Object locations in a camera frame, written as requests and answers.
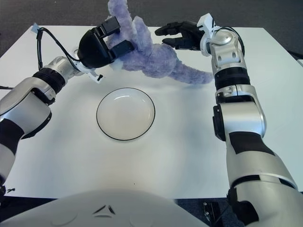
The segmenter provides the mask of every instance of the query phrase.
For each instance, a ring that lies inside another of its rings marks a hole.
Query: robotic hand
[[[239,34],[216,26],[210,14],[197,24],[175,22],[156,31],[156,35],[177,33],[183,37],[163,42],[212,56],[217,89],[214,132],[226,142],[231,187],[227,199],[234,213],[250,227],[302,226],[303,195],[279,156],[262,141],[266,120],[250,84]]]
[[[100,82],[102,76],[94,72],[95,68],[108,65],[134,49],[127,40],[108,49],[103,38],[119,32],[119,28],[117,19],[112,17],[89,30],[74,52],[78,60],[55,58],[0,100],[0,187],[12,168],[19,140],[34,136],[48,124],[52,117],[49,105],[54,103],[67,81],[73,76],[89,73],[96,82]],[[52,36],[47,29],[43,30]],[[38,30],[37,39],[41,40],[41,37],[42,29]]]

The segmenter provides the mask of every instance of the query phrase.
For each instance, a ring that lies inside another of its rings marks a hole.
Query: black robot arm segment
[[[116,17],[111,17],[100,26],[87,31],[78,49],[78,57],[82,64],[88,68],[100,68],[134,50],[132,43],[127,40],[108,49],[103,38],[119,31],[120,25]]]

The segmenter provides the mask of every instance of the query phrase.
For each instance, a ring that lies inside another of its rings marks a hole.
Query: silver robot arm segment
[[[250,84],[239,37],[219,30],[201,46],[212,56],[216,136],[226,142],[228,201],[249,227],[302,226],[303,195],[280,157],[263,143],[266,119]]]
[[[34,136],[48,124],[52,117],[49,105],[56,94],[80,74],[67,58],[57,57],[0,100],[0,185],[13,166],[20,139]]]

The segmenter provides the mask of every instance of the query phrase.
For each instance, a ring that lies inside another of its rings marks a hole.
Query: purple plush toy
[[[153,44],[151,33],[142,18],[132,21],[127,0],[109,0],[108,11],[115,16],[121,26],[119,34],[108,37],[107,45],[112,48],[123,40],[133,43],[135,50],[121,57],[122,68],[128,71],[142,72],[153,78],[169,76],[188,84],[209,83],[213,76],[188,67],[180,61],[174,49],[166,44]]]

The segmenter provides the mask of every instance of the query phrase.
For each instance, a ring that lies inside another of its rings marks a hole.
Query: white tabletop
[[[47,26],[71,50],[90,26]],[[251,83],[267,117],[265,143],[284,161],[303,190],[301,89],[303,68],[263,28],[237,28],[246,49]],[[162,37],[152,35],[155,43]],[[210,58],[177,51],[187,65],[211,71]],[[62,55],[44,35],[43,63]],[[0,59],[0,85],[15,86],[37,71],[36,36],[27,30]],[[7,179],[11,196],[60,198],[108,187],[142,189],[167,198],[225,197],[229,189],[225,143],[213,130],[214,82],[191,86],[142,72],[98,69],[96,84],[86,75],[71,79],[51,105],[51,122],[19,143]],[[146,92],[156,117],[142,137],[119,142],[98,127],[101,99],[122,87]],[[0,90],[0,98],[7,91]]]

